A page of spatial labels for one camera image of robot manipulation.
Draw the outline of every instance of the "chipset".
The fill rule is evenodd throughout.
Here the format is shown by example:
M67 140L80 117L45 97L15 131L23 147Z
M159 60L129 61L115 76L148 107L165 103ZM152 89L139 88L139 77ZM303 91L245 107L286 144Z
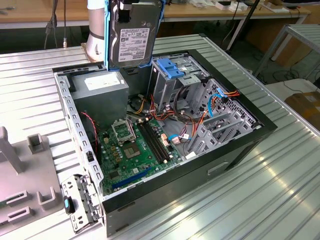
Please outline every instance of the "chipset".
M114 179L119 176L119 173L118 173L118 171L113 171L113 172L109 173L109 176L111 179Z
M138 145L134 142L125 144L122 149L127 159L132 159L141 154Z

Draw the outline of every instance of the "hard drive label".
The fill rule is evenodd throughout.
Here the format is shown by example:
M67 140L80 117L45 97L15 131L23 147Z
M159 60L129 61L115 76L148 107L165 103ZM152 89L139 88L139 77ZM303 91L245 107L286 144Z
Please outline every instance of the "hard drive label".
M119 62L145 58L150 28L121 29Z

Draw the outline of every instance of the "wooden workbench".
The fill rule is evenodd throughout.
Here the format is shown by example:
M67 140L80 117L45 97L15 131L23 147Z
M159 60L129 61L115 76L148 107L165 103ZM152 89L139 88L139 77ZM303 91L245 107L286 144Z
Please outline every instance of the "wooden workbench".
M52 7L48 0L15 0L15 10L8 11L8 15L0 15L0 29L39 28L45 27L51 17ZM68 4L66 20L68 26L88 25L87 1ZM235 19L244 19L249 10L236 14ZM257 7L252 19L265 18L298 18L310 14L305 8L300 8L300 14L296 10L284 13L274 13L263 6ZM229 10L220 10L216 7L197 8L191 4L166 5L164 10L164 22L229 20L234 13ZM64 20L63 9L56 11L58 26L62 26Z

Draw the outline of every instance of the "ram slot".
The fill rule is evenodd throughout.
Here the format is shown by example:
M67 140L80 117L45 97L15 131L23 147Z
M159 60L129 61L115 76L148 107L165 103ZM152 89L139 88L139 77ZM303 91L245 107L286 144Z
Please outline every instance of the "ram slot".
M161 145L161 142L148 123L138 124L138 129L159 164L162 164L164 160L170 159L165 148Z

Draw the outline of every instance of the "blue latch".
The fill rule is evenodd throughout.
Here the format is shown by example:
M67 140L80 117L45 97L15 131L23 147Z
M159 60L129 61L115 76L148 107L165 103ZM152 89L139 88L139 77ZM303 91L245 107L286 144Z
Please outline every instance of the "blue latch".
M161 58L156 61L159 67L168 74L170 79L179 78L185 75L184 72L180 71L176 65L170 61L169 58Z

